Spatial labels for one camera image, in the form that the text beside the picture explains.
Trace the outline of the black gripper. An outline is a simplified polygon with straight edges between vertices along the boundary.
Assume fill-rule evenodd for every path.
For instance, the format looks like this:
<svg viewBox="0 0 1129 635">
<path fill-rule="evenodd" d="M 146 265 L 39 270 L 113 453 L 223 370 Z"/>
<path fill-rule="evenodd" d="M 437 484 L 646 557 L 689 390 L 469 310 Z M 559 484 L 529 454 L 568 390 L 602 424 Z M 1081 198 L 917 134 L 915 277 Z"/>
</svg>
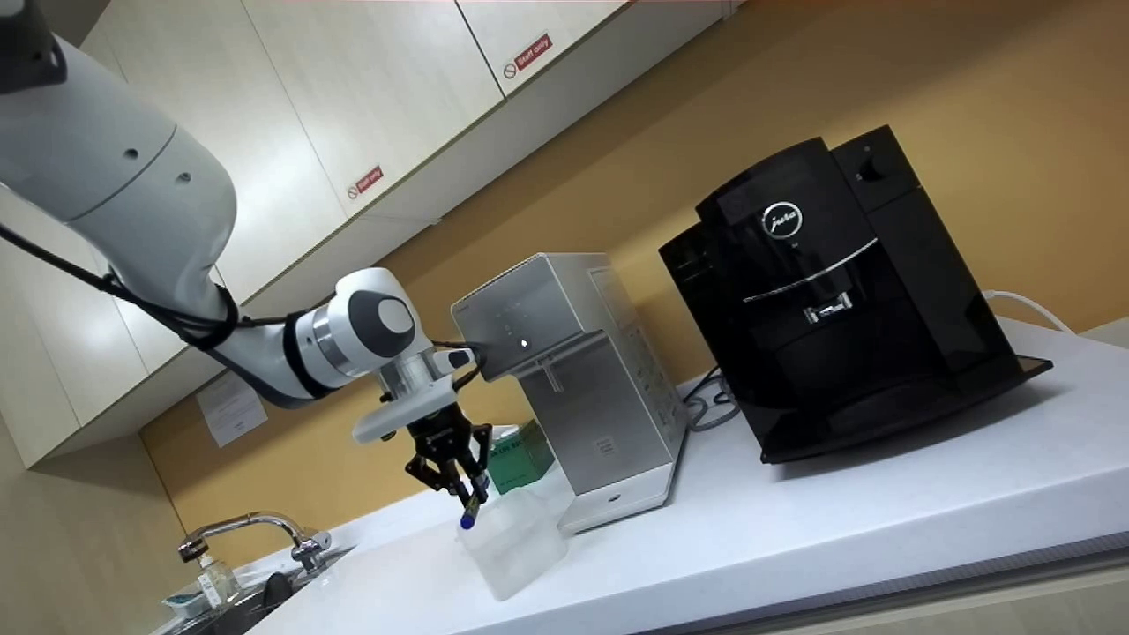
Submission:
<svg viewBox="0 0 1129 635">
<path fill-rule="evenodd" d="M 460 468 L 474 484 L 474 497 L 483 506 L 489 492 L 489 424 L 469 424 L 460 407 L 430 414 L 409 426 L 416 454 L 404 463 L 404 472 L 430 492 L 452 495 L 461 507 L 469 492 L 461 488 Z"/>
</svg>

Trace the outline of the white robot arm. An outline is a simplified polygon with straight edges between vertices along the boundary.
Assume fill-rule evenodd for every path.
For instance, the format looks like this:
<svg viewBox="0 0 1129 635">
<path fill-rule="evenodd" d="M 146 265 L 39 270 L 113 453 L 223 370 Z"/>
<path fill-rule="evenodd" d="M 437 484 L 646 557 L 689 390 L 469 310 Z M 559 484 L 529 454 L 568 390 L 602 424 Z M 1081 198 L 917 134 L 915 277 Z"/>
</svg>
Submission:
<svg viewBox="0 0 1129 635">
<path fill-rule="evenodd" d="M 285 318 L 247 318 L 213 265 L 235 227 L 223 164 L 163 111 L 63 44 L 34 0 L 0 4 L 0 185 L 43 207 L 110 270 L 96 287 L 141 309 L 276 407 L 326 400 L 359 378 L 386 404 L 356 436 L 404 432 L 404 472 L 461 507 L 488 501 L 489 432 L 460 408 L 467 346 L 428 340 L 386 270 L 341 277 Z"/>
</svg>

